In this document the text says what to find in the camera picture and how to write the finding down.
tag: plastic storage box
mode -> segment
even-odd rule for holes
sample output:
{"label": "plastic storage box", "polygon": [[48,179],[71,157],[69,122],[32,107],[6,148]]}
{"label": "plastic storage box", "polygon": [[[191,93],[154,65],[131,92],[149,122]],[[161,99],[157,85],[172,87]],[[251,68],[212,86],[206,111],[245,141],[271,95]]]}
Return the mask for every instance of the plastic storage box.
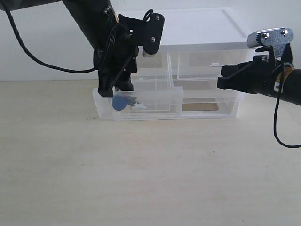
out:
{"label": "plastic storage box", "polygon": [[[101,119],[235,118],[244,94],[217,88],[223,65],[252,60],[251,32],[230,8],[159,11],[166,19],[160,51],[139,56],[134,92],[93,97]],[[143,17],[143,12],[123,12]]]}

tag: blue object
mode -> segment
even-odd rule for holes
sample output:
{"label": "blue object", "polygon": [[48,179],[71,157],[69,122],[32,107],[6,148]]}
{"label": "blue object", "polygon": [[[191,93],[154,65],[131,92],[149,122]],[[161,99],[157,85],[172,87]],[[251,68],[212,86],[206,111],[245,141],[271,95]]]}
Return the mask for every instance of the blue object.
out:
{"label": "blue object", "polygon": [[116,111],[122,111],[127,107],[127,99],[122,96],[114,96],[112,106]]}

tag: white lid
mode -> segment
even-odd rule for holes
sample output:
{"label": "white lid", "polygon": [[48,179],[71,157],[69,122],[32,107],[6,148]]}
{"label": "white lid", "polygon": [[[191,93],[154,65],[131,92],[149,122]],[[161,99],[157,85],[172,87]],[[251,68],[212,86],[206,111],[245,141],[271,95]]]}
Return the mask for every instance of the white lid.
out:
{"label": "white lid", "polygon": [[[155,10],[165,17],[160,52],[248,49],[251,33],[231,8]],[[122,12],[143,18],[145,12]]]}

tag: white table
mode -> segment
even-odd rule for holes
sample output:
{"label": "white table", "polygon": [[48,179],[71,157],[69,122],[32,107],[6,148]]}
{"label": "white table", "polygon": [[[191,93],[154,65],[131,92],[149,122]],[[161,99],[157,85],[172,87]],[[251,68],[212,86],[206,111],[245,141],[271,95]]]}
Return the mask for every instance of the white table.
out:
{"label": "white table", "polygon": [[[301,224],[301,150],[275,100],[238,119],[100,121],[97,81],[0,83],[1,226]],[[301,142],[301,107],[279,135]]]}

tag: screw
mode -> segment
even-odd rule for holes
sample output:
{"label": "screw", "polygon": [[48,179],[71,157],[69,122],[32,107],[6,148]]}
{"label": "screw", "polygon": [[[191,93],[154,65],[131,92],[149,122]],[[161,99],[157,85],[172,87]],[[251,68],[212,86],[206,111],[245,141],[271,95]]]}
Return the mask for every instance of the screw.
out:
{"label": "screw", "polygon": [[287,30],[282,31],[281,34],[283,34],[284,36],[286,36],[288,34],[288,31]]}
{"label": "screw", "polygon": [[267,39],[269,37],[269,33],[262,34],[262,37],[265,38],[265,39]]}

